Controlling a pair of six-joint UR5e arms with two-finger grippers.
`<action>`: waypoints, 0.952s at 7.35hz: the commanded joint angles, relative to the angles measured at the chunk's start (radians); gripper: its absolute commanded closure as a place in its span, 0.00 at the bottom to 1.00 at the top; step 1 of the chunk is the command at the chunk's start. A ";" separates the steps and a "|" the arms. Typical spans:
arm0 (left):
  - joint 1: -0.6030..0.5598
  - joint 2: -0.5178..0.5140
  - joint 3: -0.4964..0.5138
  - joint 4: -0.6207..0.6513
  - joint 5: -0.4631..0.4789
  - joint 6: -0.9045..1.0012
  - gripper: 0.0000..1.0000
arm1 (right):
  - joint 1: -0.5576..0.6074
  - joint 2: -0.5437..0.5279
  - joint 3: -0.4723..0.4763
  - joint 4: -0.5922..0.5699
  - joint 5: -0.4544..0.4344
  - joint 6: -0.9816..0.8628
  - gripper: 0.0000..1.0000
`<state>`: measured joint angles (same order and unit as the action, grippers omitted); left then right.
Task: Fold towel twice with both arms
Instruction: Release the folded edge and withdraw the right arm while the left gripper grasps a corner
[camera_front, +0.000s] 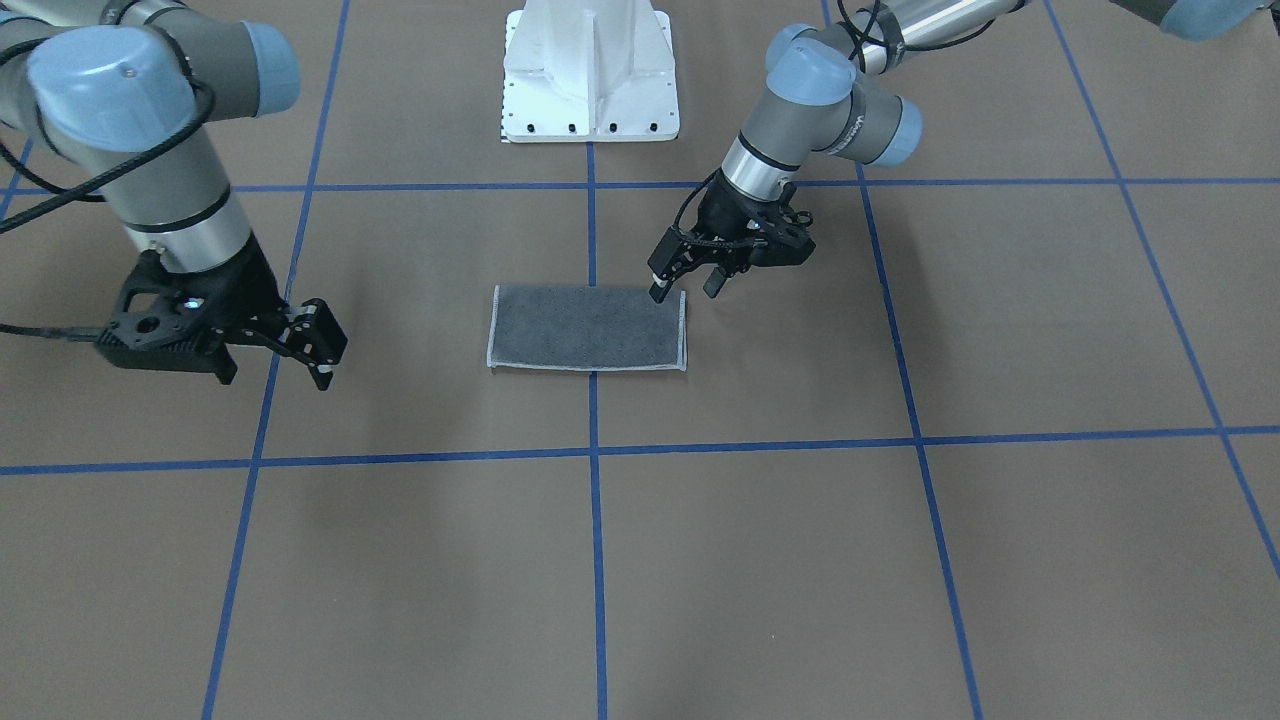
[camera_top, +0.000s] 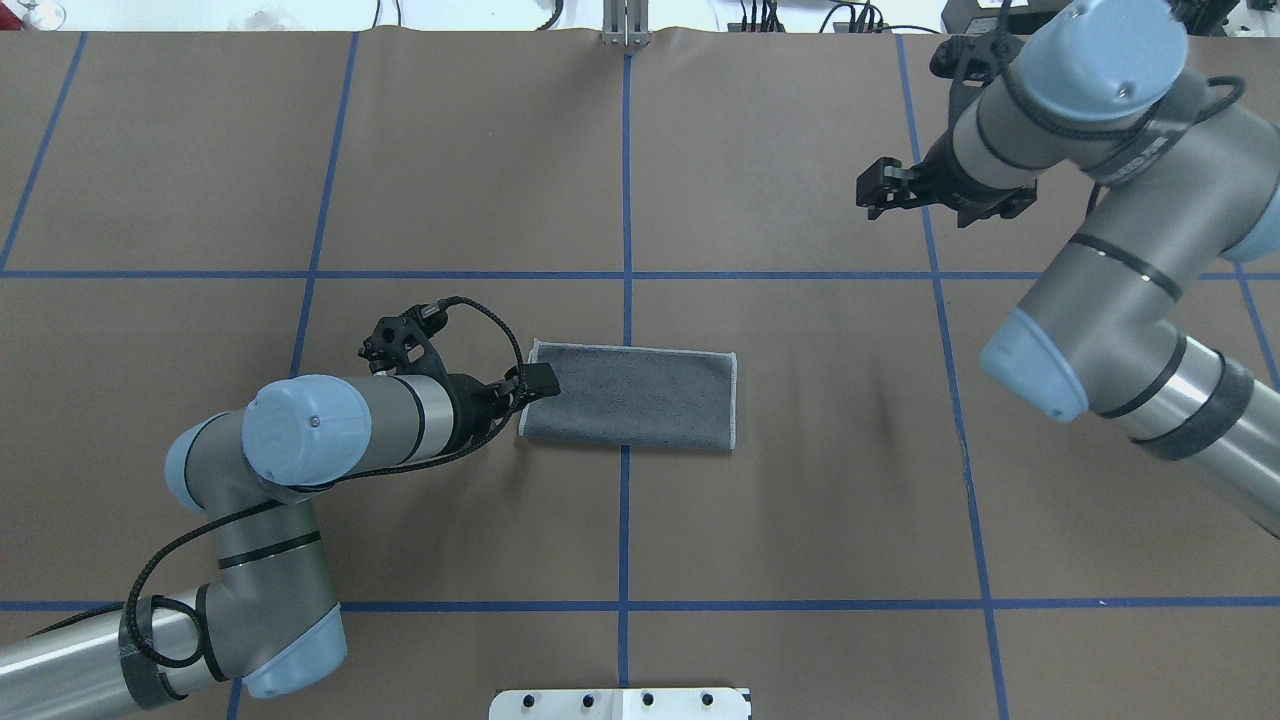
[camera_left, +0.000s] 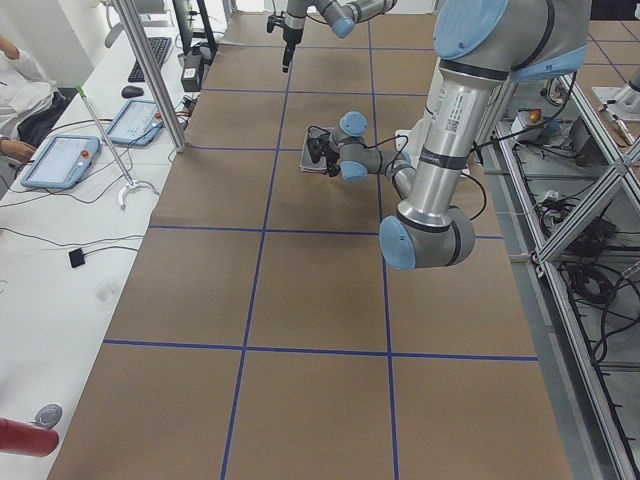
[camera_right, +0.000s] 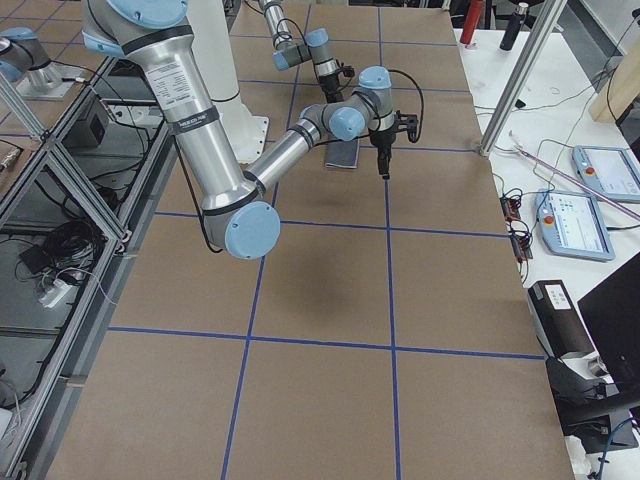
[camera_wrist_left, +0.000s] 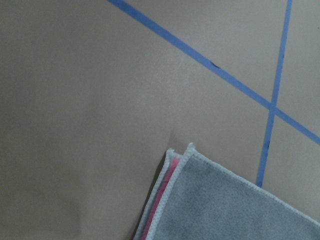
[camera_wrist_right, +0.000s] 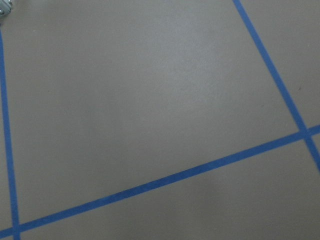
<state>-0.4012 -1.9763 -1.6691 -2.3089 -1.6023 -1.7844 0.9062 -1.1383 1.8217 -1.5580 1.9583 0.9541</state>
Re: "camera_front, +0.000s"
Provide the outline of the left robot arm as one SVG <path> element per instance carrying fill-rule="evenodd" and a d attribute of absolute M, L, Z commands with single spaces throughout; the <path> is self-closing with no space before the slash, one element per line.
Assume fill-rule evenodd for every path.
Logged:
<path fill-rule="evenodd" d="M 765 51 L 765 83 L 723 161 L 684 200 L 646 264 L 646 297 L 662 304 L 675 284 L 708 266 L 716 297 L 755 268 L 797 266 L 814 252 L 812 215 L 794 208 L 795 174 L 812 155 L 896 167 L 916 150 L 918 106 L 876 82 L 905 61 L 980 37 L 1019 1 L 873 1 L 818 28 L 782 28 Z"/>

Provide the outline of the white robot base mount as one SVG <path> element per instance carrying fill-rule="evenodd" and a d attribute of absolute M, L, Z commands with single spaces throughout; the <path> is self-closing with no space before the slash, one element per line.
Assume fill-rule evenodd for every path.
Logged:
<path fill-rule="evenodd" d="M 500 140 L 678 137 L 671 18 L 649 1 L 526 1 L 504 22 Z"/>

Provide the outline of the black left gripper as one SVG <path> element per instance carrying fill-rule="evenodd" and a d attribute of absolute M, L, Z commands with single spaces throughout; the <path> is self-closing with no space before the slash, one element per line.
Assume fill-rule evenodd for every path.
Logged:
<path fill-rule="evenodd" d="M 717 299 L 728 279 L 748 273 L 748 223 L 765 213 L 768 206 L 791 206 L 791 184 L 783 183 L 778 199 L 762 201 L 737 190 L 723 172 L 708 177 L 707 188 L 698 205 L 691 229 L 692 240 L 677 225 L 669 225 L 650 254 L 646 264 L 652 273 L 649 296 L 655 304 L 664 302 L 672 284 L 692 269 L 712 264 L 703 292 Z"/>

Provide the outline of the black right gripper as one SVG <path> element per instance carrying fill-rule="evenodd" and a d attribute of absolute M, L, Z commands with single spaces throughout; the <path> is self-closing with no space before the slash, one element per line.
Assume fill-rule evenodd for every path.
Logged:
<path fill-rule="evenodd" d="M 140 334 L 150 350 L 186 341 L 201 331 L 239 334 L 244 328 L 270 337 L 270 350 L 306 366 L 315 387 L 328 391 L 348 338 L 323 299 L 291 306 L 279 293 L 275 274 L 255 233 L 229 260 L 214 269 L 175 274 L 152 249 L 140 255 L 143 277 L 157 284 L 155 293 L 170 297 L 170 311 L 157 315 L 159 328 Z"/>

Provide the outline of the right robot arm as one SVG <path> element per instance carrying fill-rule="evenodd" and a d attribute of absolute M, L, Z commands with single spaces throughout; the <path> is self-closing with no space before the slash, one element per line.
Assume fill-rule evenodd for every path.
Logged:
<path fill-rule="evenodd" d="M 234 380 L 233 346 L 268 348 L 328 389 L 348 340 L 321 299 L 289 304 L 206 132 L 291 109 L 301 69 L 275 27 L 220 22 L 182 1 L 5 1 L 3 124 L 77 165 L 61 187 L 9 151 L 47 199 L 3 231 L 73 202 L 109 206 L 138 249 L 100 327 L 5 324 L 88 342 L 124 369 Z"/>

